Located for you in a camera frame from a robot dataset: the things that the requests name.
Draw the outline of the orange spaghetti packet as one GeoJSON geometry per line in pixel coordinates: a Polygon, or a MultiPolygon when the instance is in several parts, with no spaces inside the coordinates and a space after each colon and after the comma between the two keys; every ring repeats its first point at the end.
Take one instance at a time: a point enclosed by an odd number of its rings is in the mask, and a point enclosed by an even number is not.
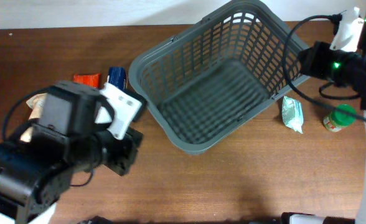
{"type": "Polygon", "coordinates": [[[99,83],[100,83],[100,74],[99,73],[95,73],[95,74],[91,74],[91,75],[75,74],[73,76],[73,81],[75,83],[88,85],[93,88],[98,88],[99,83]]]}

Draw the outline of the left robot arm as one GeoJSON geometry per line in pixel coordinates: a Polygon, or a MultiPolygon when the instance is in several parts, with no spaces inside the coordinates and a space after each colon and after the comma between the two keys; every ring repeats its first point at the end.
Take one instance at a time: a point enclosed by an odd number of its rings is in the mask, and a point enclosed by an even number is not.
{"type": "Polygon", "coordinates": [[[41,115],[0,143],[0,223],[48,222],[74,174],[126,175],[143,139],[130,124],[146,100],[133,91],[62,80],[42,92],[41,115]]]}

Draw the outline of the blue tissue box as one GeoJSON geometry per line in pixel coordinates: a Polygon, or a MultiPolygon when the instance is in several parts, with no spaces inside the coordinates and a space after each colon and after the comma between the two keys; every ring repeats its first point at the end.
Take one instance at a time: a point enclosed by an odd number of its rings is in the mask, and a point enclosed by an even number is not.
{"type": "Polygon", "coordinates": [[[125,90],[127,87],[128,76],[123,67],[110,67],[108,70],[107,82],[114,85],[120,90],[125,90]]]}

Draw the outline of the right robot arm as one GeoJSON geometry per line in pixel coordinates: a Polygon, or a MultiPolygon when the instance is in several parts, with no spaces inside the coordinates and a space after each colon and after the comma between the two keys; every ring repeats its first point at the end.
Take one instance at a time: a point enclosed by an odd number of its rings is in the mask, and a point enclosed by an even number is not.
{"type": "MultiPolygon", "coordinates": [[[[334,40],[328,44],[316,42],[311,48],[301,51],[298,60],[300,72],[313,78],[327,81],[327,86],[352,87],[360,99],[362,116],[314,100],[301,91],[305,100],[332,110],[339,117],[352,117],[365,123],[366,129],[366,16],[360,18],[358,9],[326,17],[334,24],[334,40]]],[[[366,162],[362,201],[353,223],[366,223],[366,162]]]]}

